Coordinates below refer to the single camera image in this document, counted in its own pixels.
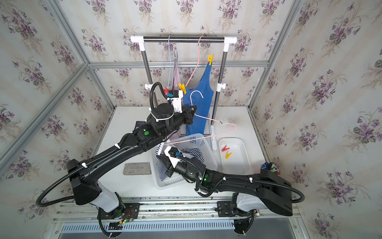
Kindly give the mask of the light blue wire hanger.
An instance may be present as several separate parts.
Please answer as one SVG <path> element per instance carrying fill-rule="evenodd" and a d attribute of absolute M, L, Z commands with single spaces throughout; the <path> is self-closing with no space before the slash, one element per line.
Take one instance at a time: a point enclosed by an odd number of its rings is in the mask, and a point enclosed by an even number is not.
<path fill-rule="evenodd" d="M 168 36 L 168 41 L 167 41 L 168 52 L 169 52 L 169 60 L 170 60 L 170 64 L 169 64 L 169 76 L 168 76 L 167 88 L 170 87 L 171 69 L 172 69 L 172 54 L 171 54 L 172 50 L 171 50 L 171 43 L 170 43 L 170 40 L 171 40 L 171 35 Z"/>

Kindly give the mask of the pink tank top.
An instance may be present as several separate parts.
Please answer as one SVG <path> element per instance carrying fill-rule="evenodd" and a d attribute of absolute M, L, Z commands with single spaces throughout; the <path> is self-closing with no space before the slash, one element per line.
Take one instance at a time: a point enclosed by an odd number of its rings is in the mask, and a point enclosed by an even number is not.
<path fill-rule="evenodd" d="M 172 90 L 180 90 L 179 84 L 181 84 L 178 61 L 174 61 L 174 71 L 173 71 L 173 81 L 172 81 Z"/>

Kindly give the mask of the blue white striped tank top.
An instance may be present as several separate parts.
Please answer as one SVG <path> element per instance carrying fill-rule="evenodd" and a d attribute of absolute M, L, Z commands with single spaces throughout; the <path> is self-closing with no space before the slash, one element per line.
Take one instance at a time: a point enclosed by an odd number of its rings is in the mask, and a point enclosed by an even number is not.
<path fill-rule="evenodd" d="M 181 175 L 187 182 L 194 183 L 197 180 L 201 180 L 205 175 L 206 166 L 196 157 L 189 157 L 186 153 L 181 152 L 182 160 L 177 164 L 175 170 L 177 174 Z M 166 167 L 157 167 L 159 177 L 161 180 L 167 178 Z"/>

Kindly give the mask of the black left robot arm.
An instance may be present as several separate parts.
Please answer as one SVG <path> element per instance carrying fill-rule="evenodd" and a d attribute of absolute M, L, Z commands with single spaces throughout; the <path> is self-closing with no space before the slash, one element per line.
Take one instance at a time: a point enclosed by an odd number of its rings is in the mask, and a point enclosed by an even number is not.
<path fill-rule="evenodd" d="M 105 188 L 98 180 L 106 173 L 130 158 L 147 152 L 164 143 L 182 125 L 191 125 L 197 106 L 187 106 L 181 99 L 182 92 L 165 93 L 161 83 L 150 88 L 150 115 L 145 124 L 125 134 L 120 142 L 91 158 L 67 162 L 67 175 L 58 179 L 37 198 L 38 207 L 48 207 L 67 200 L 77 205 L 91 204 L 109 214 L 118 215 L 125 206 L 116 192 Z M 58 185 L 69 179 L 72 196 L 44 202 L 44 198 Z"/>

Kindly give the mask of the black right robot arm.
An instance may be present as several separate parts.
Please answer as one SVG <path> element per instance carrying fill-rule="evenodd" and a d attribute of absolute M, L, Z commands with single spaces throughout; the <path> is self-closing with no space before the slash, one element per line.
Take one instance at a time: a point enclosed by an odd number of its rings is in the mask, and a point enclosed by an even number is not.
<path fill-rule="evenodd" d="M 287 217 L 293 215 L 293 204 L 305 200 L 301 191 L 268 169 L 262 169 L 259 174 L 234 175 L 207 169 L 198 159 L 187 158 L 180 153 L 176 153 L 175 166 L 171 162 L 172 157 L 156 157 L 164 164 L 168 177 L 174 173 L 181 175 L 187 182 L 194 184 L 195 191 L 204 198 L 220 192 L 250 195 L 260 200 L 270 211 Z"/>

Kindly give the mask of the pink wire hanger striped top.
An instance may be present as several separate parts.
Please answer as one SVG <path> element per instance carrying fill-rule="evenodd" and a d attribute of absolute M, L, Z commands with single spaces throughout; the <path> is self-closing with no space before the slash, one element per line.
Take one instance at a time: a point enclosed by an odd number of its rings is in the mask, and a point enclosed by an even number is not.
<path fill-rule="evenodd" d="M 237 131 L 237 125 L 234 124 L 234 123 L 229 123 L 229 122 L 226 122 L 226 123 L 222 123 L 221 121 L 219 120 L 216 120 L 216 119 L 211 119 L 211 118 L 207 118 L 207 117 L 202 117 L 202 116 L 199 116 L 197 114 L 195 114 L 196 117 L 199 117 L 199 118 L 202 118 L 202 119 L 206 119 L 206 120 L 209 120 L 209 121 L 213 121 L 213 122 L 219 122 L 221 125 L 232 125 L 235 127 L 234 130 L 231 130 L 231 131 L 227 131 L 227 132 L 223 132 L 223 133 L 218 133 L 218 134 L 215 134 L 214 132 L 211 133 L 211 135 L 209 136 L 204 136 L 204 137 L 200 137 L 198 139 L 205 139 L 205 138 L 211 138 L 211 142 L 216 142 L 216 137 L 219 136 L 219 135 L 224 135 L 224 134 L 228 134 L 228 133 L 232 133 L 232 132 L 235 132 Z M 182 141 L 178 141 L 178 142 L 174 142 L 174 141 L 171 141 L 171 142 L 168 142 L 168 143 L 164 143 L 164 145 L 171 145 L 171 144 L 176 144 L 176 143 L 182 143 L 182 142 L 190 142 L 192 141 L 191 139 L 190 140 L 182 140 Z"/>

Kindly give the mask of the red clothespin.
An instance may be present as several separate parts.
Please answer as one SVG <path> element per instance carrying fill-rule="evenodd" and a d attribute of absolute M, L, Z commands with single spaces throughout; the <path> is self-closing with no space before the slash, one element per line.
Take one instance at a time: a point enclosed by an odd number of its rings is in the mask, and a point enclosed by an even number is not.
<path fill-rule="evenodd" d="M 163 91 L 164 91 L 164 93 L 165 93 L 166 95 L 169 94 L 169 90 L 168 90 L 167 87 L 164 87 L 164 88 L 163 88 Z"/>
<path fill-rule="evenodd" d="M 225 151 L 228 151 L 228 150 L 230 150 L 230 148 L 227 145 L 225 145 L 224 148 L 221 151 L 225 152 Z"/>

